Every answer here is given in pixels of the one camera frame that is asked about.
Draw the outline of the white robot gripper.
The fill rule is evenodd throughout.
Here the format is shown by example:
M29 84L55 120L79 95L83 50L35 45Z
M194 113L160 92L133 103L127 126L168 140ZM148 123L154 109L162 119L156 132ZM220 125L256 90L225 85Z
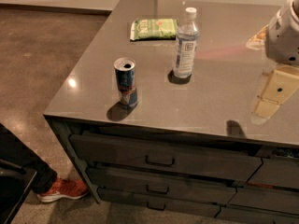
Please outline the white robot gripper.
M286 0L271 19L265 50L269 59L285 64L270 73L258 96L253 114L260 119L270 119L299 89L299 0Z

